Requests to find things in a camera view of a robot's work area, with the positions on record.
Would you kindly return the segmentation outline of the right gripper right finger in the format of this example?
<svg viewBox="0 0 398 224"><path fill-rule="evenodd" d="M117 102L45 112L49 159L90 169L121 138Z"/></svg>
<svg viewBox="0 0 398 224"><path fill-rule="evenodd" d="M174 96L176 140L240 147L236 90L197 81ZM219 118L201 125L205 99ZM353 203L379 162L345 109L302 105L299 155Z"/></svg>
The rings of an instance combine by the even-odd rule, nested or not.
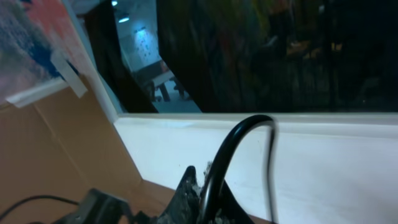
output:
<svg viewBox="0 0 398 224"><path fill-rule="evenodd" d="M235 199L223 176L217 171L226 171L227 167L215 166L208 162L203 186L203 222L204 223L236 223L253 224L251 217L243 210Z"/></svg>

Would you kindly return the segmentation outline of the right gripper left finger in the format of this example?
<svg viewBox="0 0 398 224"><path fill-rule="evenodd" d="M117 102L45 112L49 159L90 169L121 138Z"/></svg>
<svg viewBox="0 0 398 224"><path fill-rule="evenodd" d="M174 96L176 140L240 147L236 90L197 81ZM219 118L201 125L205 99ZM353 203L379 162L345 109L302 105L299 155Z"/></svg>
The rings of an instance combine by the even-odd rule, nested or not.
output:
<svg viewBox="0 0 398 224"><path fill-rule="evenodd" d="M169 204L157 218L157 224L198 224L203 223L200 202L203 187L197 182L197 171L188 166Z"/></svg>

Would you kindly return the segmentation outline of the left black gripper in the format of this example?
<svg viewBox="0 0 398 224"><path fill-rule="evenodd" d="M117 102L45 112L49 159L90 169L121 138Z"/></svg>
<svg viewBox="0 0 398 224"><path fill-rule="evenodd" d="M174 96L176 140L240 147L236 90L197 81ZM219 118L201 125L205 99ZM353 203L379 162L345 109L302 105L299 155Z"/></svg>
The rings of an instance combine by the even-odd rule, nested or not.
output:
<svg viewBox="0 0 398 224"><path fill-rule="evenodd" d="M128 202L122 198L91 189L81 202L53 197L55 200L77 205L74 212L54 221L56 224L118 224L122 217L130 224L150 224L155 222L142 211L133 214Z"/></svg>

